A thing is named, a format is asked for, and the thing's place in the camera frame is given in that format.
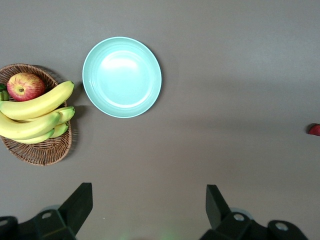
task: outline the plate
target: plate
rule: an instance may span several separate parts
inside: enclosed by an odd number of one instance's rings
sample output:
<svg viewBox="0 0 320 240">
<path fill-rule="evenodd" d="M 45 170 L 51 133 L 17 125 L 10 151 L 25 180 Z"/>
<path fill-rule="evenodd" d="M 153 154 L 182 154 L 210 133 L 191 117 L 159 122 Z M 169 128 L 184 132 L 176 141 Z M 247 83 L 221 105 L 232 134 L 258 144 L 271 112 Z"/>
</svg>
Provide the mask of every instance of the plate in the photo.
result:
<svg viewBox="0 0 320 240">
<path fill-rule="evenodd" d="M 129 37 L 111 37 L 88 53 L 82 69 L 84 90 L 103 113 L 132 118 L 156 102 L 162 83 L 154 54 Z"/>
</svg>

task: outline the woven fruit basket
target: woven fruit basket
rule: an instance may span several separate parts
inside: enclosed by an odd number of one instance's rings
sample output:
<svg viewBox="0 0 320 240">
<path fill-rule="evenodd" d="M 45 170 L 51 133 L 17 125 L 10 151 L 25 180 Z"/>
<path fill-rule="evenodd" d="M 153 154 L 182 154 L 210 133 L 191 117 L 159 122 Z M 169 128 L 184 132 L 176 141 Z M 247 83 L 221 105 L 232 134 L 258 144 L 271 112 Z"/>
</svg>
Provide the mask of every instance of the woven fruit basket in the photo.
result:
<svg viewBox="0 0 320 240">
<path fill-rule="evenodd" d="M 45 68 L 24 63 L 10 64 L 1 68 L 0 83 L 7 84 L 9 79 L 18 73 L 31 73 L 40 77 L 45 84 L 46 92 L 58 85 L 58 82 Z M 61 107 L 67 107 L 67 102 L 64 102 Z M 9 152 L 21 161 L 31 165 L 48 166 L 61 161 L 71 148 L 72 130 L 70 121 L 67 123 L 68 130 L 63 135 L 40 143 L 24 144 L 3 136 L 0 137 Z"/>
</svg>

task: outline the red object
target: red object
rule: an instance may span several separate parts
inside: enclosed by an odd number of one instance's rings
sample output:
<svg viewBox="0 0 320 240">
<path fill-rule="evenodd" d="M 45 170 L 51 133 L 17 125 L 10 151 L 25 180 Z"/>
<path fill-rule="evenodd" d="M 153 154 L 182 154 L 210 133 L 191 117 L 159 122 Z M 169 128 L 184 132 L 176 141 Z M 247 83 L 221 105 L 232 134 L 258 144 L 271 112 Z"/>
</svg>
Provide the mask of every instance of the red object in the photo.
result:
<svg viewBox="0 0 320 240">
<path fill-rule="evenodd" d="M 20 72 L 10 77 L 6 84 L 9 95 L 17 102 L 35 99 L 45 93 L 44 81 L 35 74 Z"/>
<path fill-rule="evenodd" d="M 315 124 L 315 125 L 313 125 L 313 126 L 310 128 L 308 134 L 320 136 L 320 124 Z"/>
</svg>

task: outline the banana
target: banana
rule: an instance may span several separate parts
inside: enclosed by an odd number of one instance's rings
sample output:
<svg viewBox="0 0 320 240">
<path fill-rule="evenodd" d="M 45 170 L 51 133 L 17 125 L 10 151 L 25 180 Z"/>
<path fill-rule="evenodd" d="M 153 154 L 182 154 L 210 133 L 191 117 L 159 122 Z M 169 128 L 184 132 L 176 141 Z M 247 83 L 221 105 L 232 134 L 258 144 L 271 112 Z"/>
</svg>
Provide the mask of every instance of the banana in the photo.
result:
<svg viewBox="0 0 320 240">
<path fill-rule="evenodd" d="M 22 144 L 38 144 L 38 143 L 42 143 L 45 140 L 49 139 L 54 134 L 54 132 L 55 132 L 55 130 L 51 129 L 47 133 L 40 135 L 40 136 L 36 136 L 34 138 L 30 138 L 30 139 L 26 139 L 26 140 L 17 140 L 17 139 L 12 139 L 12 140 L 14 140 L 18 143 L 22 143 Z"/>
<path fill-rule="evenodd" d="M 72 94 L 75 84 L 65 81 L 47 93 L 27 101 L 0 101 L 0 111 L 13 120 L 37 118 L 52 112 Z"/>
<path fill-rule="evenodd" d="M 0 91 L 0 101 L 8 101 L 9 100 L 9 93 L 7 90 Z"/>
<path fill-rule="evenodd" d="M 61 136 L 68 130 L 68 127 L 69 125 L 66 122 L 62 124 L 58 124 L 57 126 L 54 127 L 54 133 L 50 138 L 52 139 L 52 138 Z"/>
<path fill-rule="evenodd" d="M 36 138 L 53 129 L 59 119 L 59 112 L 51 112 L 36 121 L 19 123 L 10 119 L 0 111 L 0 135 L 15 140 Z"/>
<path fill-rule="evenodd" d="M 63 124 L 65 122 L 69 121 L 75 115 L 76 111 L 73 106 L 66 106 L 66 107 L 57 108 L 56 110 L 53 110 L 53 112 L 60 113 L 60 119 L 57 123 L 57 125 L 59 125 L 59 124 Z M 41 116 L 35 117 L 35 118 L 24 119 L 24 120 L 16 120 L 16 121 L 19 123 L 29 123 L 29 122 L 34 122 L 35 120 L 37 120 L 39 118 L 41 118 Z"/>
</svg>

